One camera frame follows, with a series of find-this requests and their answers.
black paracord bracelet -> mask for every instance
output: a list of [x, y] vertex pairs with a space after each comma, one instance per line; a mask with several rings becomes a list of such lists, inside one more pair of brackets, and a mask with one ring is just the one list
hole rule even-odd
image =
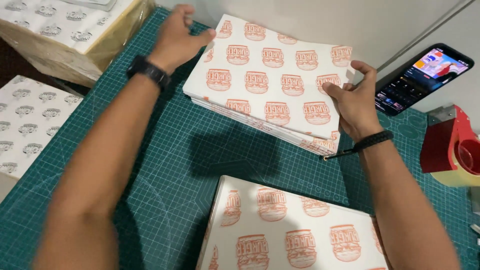
[[331, 159], [339, 158], [339, 157], [342, 157], [342, 156], [353, 155], [353, 154], [358, 153], [358, 152], [360, 152], [361, 150], [363, 150], [367, 147], [379, 144], [379, 143], [387, 141], [387, 140], [391, 140], [391, 139], [393, 139], [393, 137], [394, 137], [393, 132], [391, 132], [389, 130], [384, 130], [382, 132], [375, 133], [375, 134], [372, 134], [370, 136], [367, 136], [367, 137], [363, 138], [361, 141], [357, 142], [353, 146], [352, 149], [347, 149], [347, 150], [340, 151], [340, 154], [337, 154], [337, 155], [324, 157], [324, 160], [331, 160]]

green cutting mat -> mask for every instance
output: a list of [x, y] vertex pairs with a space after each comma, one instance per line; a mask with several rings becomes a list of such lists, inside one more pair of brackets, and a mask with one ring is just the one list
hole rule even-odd
[[[128, 64], [150, 51], [167, 15], [156, 9], [0, 205], [0, 269], [28, 268], [63, 167], [125, 85]], [[195, 23], [192, 32], [204, 29]], [[123, 269], [194, 269], [222, 174], [372, 213], [358, 157], [319, 161], [310, 152], [192, 104], [181, 88], [197, 60], [176, 71], [172, 91], [155, 107], [134, 181], [118, 205], [115, 224]], [[396, 133], [395, 144], [434, 204], [464, 268], [478, 269], [476, 236], [468, 228], [473, 216], [467, 189], [445, 187], [421, 173], [418, 156], [426, 116], [415, 110], [394, 118], [379, 116], [382, 125]], [[351, 145], [342, 134], [340, 147]]]

phone screen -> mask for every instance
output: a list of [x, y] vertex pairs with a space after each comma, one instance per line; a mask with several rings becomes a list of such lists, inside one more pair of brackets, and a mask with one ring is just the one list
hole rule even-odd
[[446, 45], [433, 48], [381, 87], [375, 105], [388, 115], [397, 115], [472, 66], [470, 58]]

black phone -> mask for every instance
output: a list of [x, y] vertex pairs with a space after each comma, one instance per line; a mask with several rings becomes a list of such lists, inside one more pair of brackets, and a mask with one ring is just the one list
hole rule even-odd
[[398, 115], [474, 64], [471, 58], [443, 43], [432, 45], [377, 82], [375, 106], [386, 115]]

plastic wrapped package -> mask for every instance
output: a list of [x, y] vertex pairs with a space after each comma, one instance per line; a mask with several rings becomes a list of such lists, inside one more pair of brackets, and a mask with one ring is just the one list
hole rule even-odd
[[154, 7], [118, 0], [104, 12], [60, 0], [0, 0], [0, 37], [41, 73], [92, 87]]

